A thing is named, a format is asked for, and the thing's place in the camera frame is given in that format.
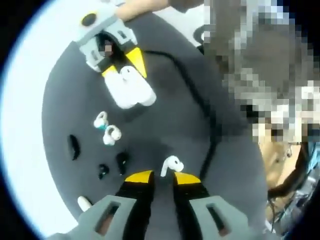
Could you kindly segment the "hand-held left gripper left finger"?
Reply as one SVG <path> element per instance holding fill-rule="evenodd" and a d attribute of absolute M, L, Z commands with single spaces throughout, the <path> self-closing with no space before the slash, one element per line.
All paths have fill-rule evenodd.
<path fill-rule="evenodd" d="M 50 240 L 143 240 L 151 216 L 155 183 L 152 170 L 128 176 L 115 195 L 106 195 L 83 212 L 78 224 Z"/>

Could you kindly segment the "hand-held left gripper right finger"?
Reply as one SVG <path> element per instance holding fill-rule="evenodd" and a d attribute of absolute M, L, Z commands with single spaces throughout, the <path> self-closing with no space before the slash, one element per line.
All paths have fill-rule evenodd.
<path fill-rule="evenodd" d="M 199 178 L 175 172 L 173 198 L 183 240 L 252 240 L 244 213 L 222 197 L 210 196 Z"/>

